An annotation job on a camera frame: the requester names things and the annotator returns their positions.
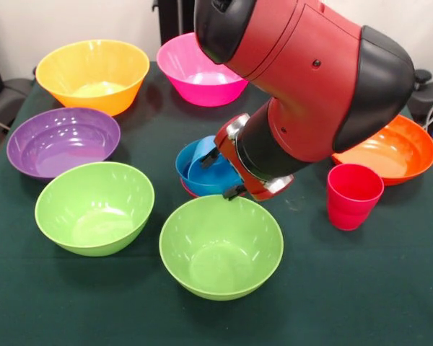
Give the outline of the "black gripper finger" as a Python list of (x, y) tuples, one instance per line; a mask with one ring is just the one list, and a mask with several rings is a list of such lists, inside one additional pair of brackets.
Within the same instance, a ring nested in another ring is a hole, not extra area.
[(244, 195), (245, 193), (246, 188), (244, 185), (235, 185), (224, 191), (223, 198), (226, 200), (233, 200), (234, 198)]
[(212, 149), (209, 153), (201, 158), (201, 168), (208, 169), (212, 165), (221, 164), (221, 154), (218, 149)]

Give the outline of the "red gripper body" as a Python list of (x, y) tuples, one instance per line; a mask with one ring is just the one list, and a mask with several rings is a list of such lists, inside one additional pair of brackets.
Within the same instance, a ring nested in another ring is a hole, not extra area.
[(222, 156), (229, 161), (242, 180), (241, 183), (236, 185), (244, 185), (246, 193), (251, 195), (257, 201), (268, 200), (276, 195), (275, 187), (272, 187), (271, 181), (265, 182), (254, 177), (244, 167), (237, 154), (236, 139), (241, 130), (242, 127), (239, 125), (236, 127), (232, 125), (224, 125), (216, 134), (214, 140), (216, 148)]

